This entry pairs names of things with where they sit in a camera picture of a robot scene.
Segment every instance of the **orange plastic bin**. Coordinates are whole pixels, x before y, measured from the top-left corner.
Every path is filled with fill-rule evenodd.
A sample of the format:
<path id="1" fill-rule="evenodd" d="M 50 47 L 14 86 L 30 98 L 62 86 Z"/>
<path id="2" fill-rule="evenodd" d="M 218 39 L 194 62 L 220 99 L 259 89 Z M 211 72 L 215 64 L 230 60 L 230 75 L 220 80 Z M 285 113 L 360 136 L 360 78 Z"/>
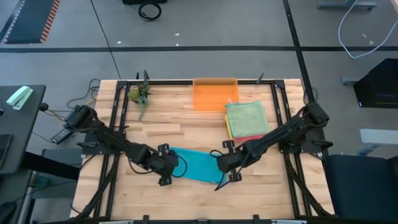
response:
<path id="1" fill-rule="evenodd" d="M 193 79 L 193 109 L 195 111 L 226 111 L 224 105 L 238 101 L 236 78 Z"/>

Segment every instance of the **black stripe on floor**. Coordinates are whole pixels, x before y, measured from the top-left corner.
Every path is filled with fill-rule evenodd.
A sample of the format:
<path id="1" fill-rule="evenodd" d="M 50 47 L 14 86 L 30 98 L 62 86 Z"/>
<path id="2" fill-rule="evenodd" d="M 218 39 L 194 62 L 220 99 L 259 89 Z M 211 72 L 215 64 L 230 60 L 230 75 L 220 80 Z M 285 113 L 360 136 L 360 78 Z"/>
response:
<path id="1" fill-rule="evenodd" d="M 350 52 L 370 51 L 372 47 L 347 47 Z M 299 47 L 301 52 L 344 52 L 343 47 Z M 293 46 L 186 46 L 186 47 L 111 47 L 112 52 L 195 52 L 195 51 L 281 51 L 295 52 Z M 380 47 L 376 51 L 398 51 Z M 90 53 L 109 52 L 107 47 L 0 48 L 0 53 Z"/>

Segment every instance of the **computer tower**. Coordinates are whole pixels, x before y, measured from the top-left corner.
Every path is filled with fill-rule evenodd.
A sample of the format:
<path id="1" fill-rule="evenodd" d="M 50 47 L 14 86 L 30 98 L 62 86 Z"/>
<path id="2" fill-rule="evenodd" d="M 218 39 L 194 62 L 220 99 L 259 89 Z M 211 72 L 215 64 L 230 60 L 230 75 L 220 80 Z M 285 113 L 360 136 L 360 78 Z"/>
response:
<path id="1" fill-rule="evenodd" d="M 398 108 L 398 59 L 387 58 L 354 84 L 360 107 Z"/>

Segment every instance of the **black floor mat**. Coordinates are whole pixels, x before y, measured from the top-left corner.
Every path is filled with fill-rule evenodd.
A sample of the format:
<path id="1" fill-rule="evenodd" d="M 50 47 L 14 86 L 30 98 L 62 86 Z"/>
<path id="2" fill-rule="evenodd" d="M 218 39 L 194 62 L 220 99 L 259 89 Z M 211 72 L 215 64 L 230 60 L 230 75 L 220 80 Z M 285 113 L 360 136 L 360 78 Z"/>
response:
<path id="1" fill-rule="evenodd" d="M 55 19 L 59 0 L 25 0 L 4 39 L 7 44 L 44 43 Z"/>

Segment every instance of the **blue towel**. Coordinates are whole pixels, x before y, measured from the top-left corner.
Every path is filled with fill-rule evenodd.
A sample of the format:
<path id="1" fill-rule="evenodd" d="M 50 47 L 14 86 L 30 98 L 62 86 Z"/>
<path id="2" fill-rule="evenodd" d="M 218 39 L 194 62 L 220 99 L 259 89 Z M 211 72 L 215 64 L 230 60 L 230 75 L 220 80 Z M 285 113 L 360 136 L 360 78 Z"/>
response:
<path id="1" fill-rule="evenodd" d="M 200 180 L 209 183 L 219 184 L 222 171 L 218 169 L 216 158 L 212 157 L 208 152 L 200 152 L 179 147 L 170 147 L 177 155 L 185 159 L 188 164 L 187 172 L 183 177 L 193 180 Z M 174 168 L 173 175 L 180 176 L 185 170 L 185 163 L 178 159 L 178 166 Z"/>

